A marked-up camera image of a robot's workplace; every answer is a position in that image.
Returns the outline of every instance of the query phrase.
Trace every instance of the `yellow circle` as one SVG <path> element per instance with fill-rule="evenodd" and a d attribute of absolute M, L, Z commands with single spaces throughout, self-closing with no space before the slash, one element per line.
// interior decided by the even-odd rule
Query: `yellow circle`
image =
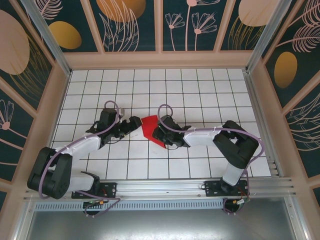
<path fill-rule="evenodd" d="M 0 69 L 12 75 L 21 74 L 30 56 L 28 35 L 10 14 L 0 10 Z"/>
<path fill-rule="evenodd" d="M 298 69 L 296 56 L 288 51 L 281 53 L 275 63 L 274 80 L 279 88 L 285 89 L 294 80 Z"/>
<path fill-rule="evenodd" d="M 104 15 L 121 23 L 130 21 L 130 16 L 128 16 L 123 3 L 128 12 L 129 9 L 132 10 L 136 19 L 141 17 L 146 9 L 146 0 L 96 0 L 96 3 Z"/>
<path fill-rule="evenodd" d="M 264 26 L 269 22 L 279 0 L 241 0 L 240 21 L 250 27 Z"/>
<path fill-rule="evenodd" d="M 56 42 L 65 49 L 76 49 L 81 45 L 80 33 L 65 21 L 55 21 L 49 25 Z"/>

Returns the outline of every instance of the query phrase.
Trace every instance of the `black mounting plate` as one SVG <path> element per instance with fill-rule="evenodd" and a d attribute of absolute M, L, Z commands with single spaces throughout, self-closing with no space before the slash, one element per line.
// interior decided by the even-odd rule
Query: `black mounting plate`
<path fill-rule="evenodd" d="M 103 198 L 115 198 L 117 193 L 117 183 L 116 182 L 100 182 L 100 191 L 96 196 Z M 88 194 L 92 194 L 90 191 L 83 191 Z M 78 192 L 72 192 L 72 199 L 92 199 L 93 197 L 83 195 Z"/>
<path fill-rule="evenodd" d="M 238 188 L 240 188 L 245 194 L 248 195 L 248 182 L 247 180 L 240 180 L 233 188 L 233 191 L 231 193 L 224 192 L 221 187 L 221 181 L 205 181 L 202 185 L 201 189 L 205 191 L 206 197 L 240 197 L 241 191 L 239 191 Z"/>

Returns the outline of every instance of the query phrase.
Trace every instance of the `enclosure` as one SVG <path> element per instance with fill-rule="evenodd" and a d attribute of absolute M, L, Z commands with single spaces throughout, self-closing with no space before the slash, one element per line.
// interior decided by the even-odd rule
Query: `enclosure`
<path fill-rule="evenodd" d="M 0 20 L 1 239 L 319 238 L 319 0 L 7 0 Z M 114 184 L 104 216 L 27 188 L 39 151 L 110 100 L 126 120 L 168 104 L 181 127 L 258 137 L 250 202 L 229 215 L 202 188 L 226 171 L 216 147 L 160 147 L 141 127 L 72 165 Z"/>

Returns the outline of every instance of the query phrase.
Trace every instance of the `red object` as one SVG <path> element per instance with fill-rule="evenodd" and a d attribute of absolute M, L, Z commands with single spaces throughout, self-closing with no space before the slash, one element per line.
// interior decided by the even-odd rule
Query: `red object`
<path fill-rule="evenodd" d="M 142 118 L 141 121 L 142 121 L 143 136 L 165 149 L 166 148 L 165 144 L 162 141 L 159 141 L 152 136 L 152 133 L 158 127 L 158 124 L 157 124 L 158 116 L 156 115 L 147 116 L 145 118 Z"/>

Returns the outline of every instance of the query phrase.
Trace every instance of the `white grid floor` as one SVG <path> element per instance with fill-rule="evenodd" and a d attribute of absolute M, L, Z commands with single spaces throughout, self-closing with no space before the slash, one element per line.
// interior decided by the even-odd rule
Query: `white grid floor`
<path fill-rule="evenodd" d="M 125 109 L 124 119 L 156 115 L 158 107 L 167 103 L 180 126 L 214 127 L 233 120 L 260 137 L 241 69 L 75 70 L 52 146 L 80 138 L 99 120 L 108 100 Z M 251 164 L 250 177 L 271 176 L 263 156 Z M 219 178 L 227 163 L 215 147 L 161 148 L 144 138 L 139 128 L 84 156 L 74 169 L 108 180 Z"/>

